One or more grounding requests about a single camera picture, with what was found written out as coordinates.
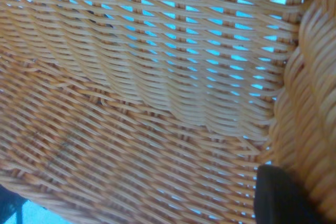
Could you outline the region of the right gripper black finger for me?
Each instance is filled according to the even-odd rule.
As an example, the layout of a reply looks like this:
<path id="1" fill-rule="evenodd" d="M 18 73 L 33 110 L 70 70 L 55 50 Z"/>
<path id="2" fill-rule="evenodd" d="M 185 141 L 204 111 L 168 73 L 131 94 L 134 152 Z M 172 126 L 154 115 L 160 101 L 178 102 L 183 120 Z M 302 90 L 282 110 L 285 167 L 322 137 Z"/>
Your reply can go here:
<path id="1" fill-rule="evenodd" d="M 257 223 L 319 223 L 320 217 L 303 191 L 284 170 L 261 165 L 254 198 Z"/>

